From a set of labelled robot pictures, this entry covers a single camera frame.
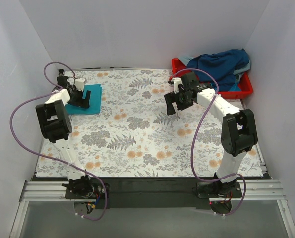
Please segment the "teal t shirt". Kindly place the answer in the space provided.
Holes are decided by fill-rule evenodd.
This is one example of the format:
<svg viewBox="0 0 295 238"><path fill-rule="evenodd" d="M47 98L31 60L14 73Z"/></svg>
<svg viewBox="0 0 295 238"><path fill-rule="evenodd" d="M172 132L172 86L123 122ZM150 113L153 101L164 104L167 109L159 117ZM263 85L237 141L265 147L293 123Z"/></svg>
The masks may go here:
<svg viewBox="0 0 295 238"><path fill-rule="evenodd" d="M85 85L85 91L91 92L88 109L76 107L70 104L65 106L69 115L95 115L100 113L101 98L102 98L102 87L101 84Z"/></svg>

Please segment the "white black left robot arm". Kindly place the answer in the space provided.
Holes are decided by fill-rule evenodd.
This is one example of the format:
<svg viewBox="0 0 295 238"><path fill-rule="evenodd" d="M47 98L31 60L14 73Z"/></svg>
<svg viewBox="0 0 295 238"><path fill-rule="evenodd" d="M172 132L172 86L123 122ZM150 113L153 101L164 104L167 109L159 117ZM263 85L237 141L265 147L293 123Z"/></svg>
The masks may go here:
<svg viewBox="0 0 295 238"><path fill-rule="evenodd" d="M77 196L88 198L93 195L94 187L70 142L72 124L65 106L70 104L81 109L90 108L91 92L84 91L84 79L74 77L72 84L69 79L63 72L59 73L54 94L36 106L36 113L43 137L55 146L59 158L67 162L68 184L64 187Z"/></svg>

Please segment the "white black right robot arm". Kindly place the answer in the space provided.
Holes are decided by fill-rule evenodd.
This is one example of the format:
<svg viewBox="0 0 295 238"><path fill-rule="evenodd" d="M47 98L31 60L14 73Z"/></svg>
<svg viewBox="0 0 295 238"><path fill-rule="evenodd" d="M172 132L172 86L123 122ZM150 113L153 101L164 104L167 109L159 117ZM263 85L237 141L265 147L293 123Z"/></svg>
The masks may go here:
<svg viewBox="0 0 295 238"><path fill-rule="evenodd" d="M167 114L185 110L197 103L206 107L222 124L221 144L224 149L221 164L211 180L200 179L196 185L199 197L223 197L239 188L238 170L243 158L258 142L254 113L233 106L218 94L218 88L201 83L195 73L172 77L173 91L164 95Z"/></svg>

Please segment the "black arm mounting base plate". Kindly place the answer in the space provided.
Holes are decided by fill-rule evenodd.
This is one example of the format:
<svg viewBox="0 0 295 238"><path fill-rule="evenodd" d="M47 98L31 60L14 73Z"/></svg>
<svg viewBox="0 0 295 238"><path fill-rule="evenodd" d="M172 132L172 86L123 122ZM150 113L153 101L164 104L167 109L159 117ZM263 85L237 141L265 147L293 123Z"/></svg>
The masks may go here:
<svg viewBox="0 0 295 238"><path fill-rule="evenodd" d="M104 185L97 180L70 181L62 184L67 199L93 201L96 209L103 208L179 208L210 209L211 198L228 201L242 198L237 180L200 182L193 177L107 177Z"/></svg>

